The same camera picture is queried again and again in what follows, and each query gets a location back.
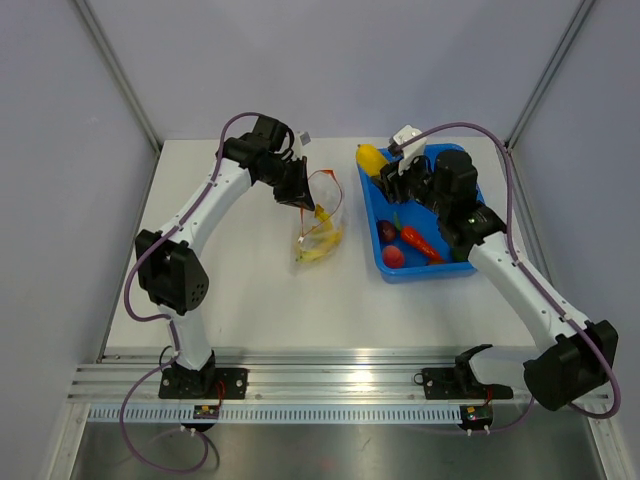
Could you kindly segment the yellow starfruit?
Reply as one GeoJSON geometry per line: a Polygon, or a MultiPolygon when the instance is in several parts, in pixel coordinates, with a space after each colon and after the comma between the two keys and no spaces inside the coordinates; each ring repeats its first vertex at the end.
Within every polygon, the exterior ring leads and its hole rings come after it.
{"type": "Polygon", "coordinates": [[[369,177],[376,177],[388,164],[385,156],[371,144],[360,144],[356,150],[356,163],[369,177]]]}

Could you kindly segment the clear zip top bag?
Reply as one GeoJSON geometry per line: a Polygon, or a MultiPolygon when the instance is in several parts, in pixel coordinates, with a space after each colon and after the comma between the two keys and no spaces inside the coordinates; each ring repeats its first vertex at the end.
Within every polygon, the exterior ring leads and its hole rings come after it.
{"type": "Polygon", "coordinates": [[[346,230],[345,193],[335,171],[314,171],[309,176],[309,187],[315,208],[299,211],[292,246],[294,272],[330,258],[342,244],[346,230]]]}

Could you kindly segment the yellow banana bunch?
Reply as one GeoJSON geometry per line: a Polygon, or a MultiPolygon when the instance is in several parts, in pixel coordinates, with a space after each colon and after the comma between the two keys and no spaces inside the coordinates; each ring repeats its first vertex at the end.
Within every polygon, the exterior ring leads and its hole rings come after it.
{"type": "Polygon", "coordinates": [[[330,256],[340,246],[344,229],[337,211],[330,212],[321,204],[313,212],[301,210],[299,233],[293,244],[295,262],[310,264],[330,256]]]}

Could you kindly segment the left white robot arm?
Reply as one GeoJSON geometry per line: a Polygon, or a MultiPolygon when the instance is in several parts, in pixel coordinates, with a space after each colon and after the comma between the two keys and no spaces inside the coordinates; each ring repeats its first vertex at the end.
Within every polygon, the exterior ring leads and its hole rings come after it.
{"type": "Polygon", "coordinates": [[[123,301],[133,320],[167,324],[172,357],[159,367],[162,399],[245,396],[246,371],[216,367],[201,313],[209,277],[200,256],[230,207],[255,183],[271,187],[279,204],[307,211],[315,207],[303,153],[308,134],[264,114],[251,116],[251,131],[220,135],[211,170],[178,213],[160,229],[143,229],[135,238],[136,262],[123,301]]]}

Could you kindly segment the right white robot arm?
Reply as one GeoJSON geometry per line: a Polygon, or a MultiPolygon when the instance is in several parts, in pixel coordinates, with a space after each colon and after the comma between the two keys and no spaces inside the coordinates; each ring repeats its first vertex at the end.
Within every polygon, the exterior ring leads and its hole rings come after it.
{"type": "Polygon", "coordinates": [[[452,254],[490,280],[525,324],[537,348],[529,359],[499,353],[493,346],[467,352],[454,371],[456,389],[476,396],[488,384],[527,389],[544,408],[576,409],[577,399],[609,384],[609,410],[588,412],[608,419],[621,407],[621,389],[613,372],[618,333],[607,320],[592,322],[571,306],[525,258],[520,257],[511,227],[479,200],[478,172],[464,151],[444,150],[434,161],[385,164],[375,183],[391,203],[414,201],[437,218],[452,254]]]}

